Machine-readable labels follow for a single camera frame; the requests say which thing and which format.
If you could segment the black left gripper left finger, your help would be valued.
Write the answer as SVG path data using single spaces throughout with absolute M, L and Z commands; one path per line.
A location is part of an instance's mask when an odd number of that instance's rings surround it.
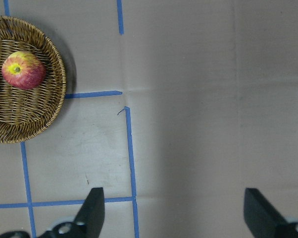
M 72 222 L 63 222 L 44 232 L 43 238 L 98 238 L 105 217 L 103 188 L 92 188 Z

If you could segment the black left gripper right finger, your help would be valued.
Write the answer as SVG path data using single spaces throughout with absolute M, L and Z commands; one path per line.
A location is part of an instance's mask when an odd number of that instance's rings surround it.
M 257 188 L 245 189 L 244 221 L 255 238 L 298 238 L 298 220 L 287 220 Z

